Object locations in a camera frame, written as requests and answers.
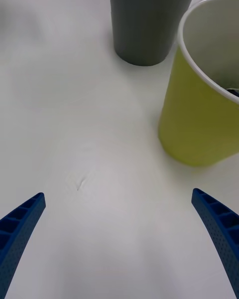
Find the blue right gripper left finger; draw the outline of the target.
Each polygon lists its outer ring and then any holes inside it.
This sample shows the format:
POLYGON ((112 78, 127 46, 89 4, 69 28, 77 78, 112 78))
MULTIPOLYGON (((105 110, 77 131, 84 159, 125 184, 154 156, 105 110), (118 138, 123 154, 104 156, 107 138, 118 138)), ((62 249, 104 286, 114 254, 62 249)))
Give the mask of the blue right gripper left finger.
POLYGON ((0 220, 0 298, 6 296, 31 234, 46 207, 40 192, 0 220))

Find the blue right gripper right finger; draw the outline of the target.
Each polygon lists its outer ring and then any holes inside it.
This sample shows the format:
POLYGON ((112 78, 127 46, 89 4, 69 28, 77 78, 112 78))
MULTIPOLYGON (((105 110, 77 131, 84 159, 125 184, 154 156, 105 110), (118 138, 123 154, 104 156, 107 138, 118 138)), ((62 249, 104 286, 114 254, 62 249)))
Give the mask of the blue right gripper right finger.
POLYGON ((239 216, 198 188, 193 189, 191 202, 213 241, 235 296, 238 298, 239 216))

